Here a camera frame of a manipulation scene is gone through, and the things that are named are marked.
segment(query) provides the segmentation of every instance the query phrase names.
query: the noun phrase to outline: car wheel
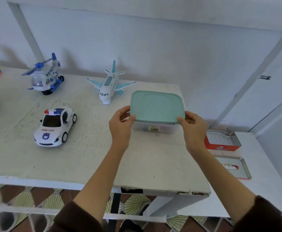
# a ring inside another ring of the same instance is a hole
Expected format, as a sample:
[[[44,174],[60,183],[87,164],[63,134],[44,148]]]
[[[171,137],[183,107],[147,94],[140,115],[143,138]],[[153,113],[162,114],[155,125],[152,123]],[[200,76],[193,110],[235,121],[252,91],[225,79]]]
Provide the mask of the car wheel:
[[[77,121],[77,115],[76,114],[73,114],[73,117],[72,117],[72,122],[73,124]]]
[[[50,95],[52,91],[50,89],[42,91],[43,95]]]
[[[63,137],[61,138],[62,143],[65,143],[67,141],[67,139],[68,139],[68,134],[67,134],[67,132],[64,132]]]

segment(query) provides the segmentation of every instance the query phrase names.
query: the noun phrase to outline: airplane wing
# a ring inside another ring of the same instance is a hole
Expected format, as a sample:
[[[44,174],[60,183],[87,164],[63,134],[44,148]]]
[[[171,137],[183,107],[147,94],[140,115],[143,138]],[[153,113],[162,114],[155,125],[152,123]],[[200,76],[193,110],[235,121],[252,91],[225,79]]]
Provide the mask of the airplane wing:
[[[118,91],[118,90],[120,90],[121,88],[130,86],[130,85],[132,85],[132,84],[134,84],[134,83],[136,83],[136,81],[135,81],[135,82],[131,82],[131,83],[118,84],[118,85],[116,85],[115,91]]]
[[[89,80],[92,84],[94,84],[95,86],[97,86],[98,88],[101,88],[102,86],[102,82],[98,82],[98,81],[95,81],[95,80],[91,80],[89,78],[87,78],[87,80]]]

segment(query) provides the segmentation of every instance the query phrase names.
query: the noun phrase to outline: food storage box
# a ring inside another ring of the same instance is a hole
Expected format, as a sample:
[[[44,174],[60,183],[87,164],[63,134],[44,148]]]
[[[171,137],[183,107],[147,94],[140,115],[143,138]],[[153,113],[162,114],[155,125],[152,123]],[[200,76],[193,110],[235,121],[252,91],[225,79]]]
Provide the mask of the food storage box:
[[[208,129],[204,144],[207,149],[222,151],[235,151],[241,147],[235,132],[220,129]]]
[[[133,129],[171,134],[179,126],[177,117],[185,118],[185,109],[176,94],[138,90],[131,95],[130,114],[136,115]]]

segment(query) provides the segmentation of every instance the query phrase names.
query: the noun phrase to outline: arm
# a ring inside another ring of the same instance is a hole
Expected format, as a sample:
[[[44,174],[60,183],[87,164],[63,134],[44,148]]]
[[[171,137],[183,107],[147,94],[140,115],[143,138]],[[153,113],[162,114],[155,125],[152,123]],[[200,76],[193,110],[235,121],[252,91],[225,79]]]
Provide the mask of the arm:
[[[129,146],[131,125],[130,106],[119,109],[109,121],[112,146],[93,176],[73,200],[99,222],[102,221],[120,161]]]
[[[205,148],[204,138],[208,127],[203,119],[188,111],[185,116],[185,119],[178,117],[178,121],[184,130],[186,148],[200,166],[232,221],[236,223],[254,206],[256,195]]]

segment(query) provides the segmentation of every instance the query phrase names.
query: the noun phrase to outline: human hand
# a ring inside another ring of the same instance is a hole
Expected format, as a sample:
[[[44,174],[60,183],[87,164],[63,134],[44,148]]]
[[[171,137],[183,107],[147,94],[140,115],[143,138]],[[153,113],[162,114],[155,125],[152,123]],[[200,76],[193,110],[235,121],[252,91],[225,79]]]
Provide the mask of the human hand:
[[[131,125],[136,115],[130,115],[130,106],[125,106],[113,115],[109,121],[109,128],[112,135],[112,145],[125,151],[129,146],[131,136]]]
[[[208,125],[200,116],[185,111],[185,119],[178,117],[178,122],[183,127],[186,149],[191,155],[206,149],[204,139]]]

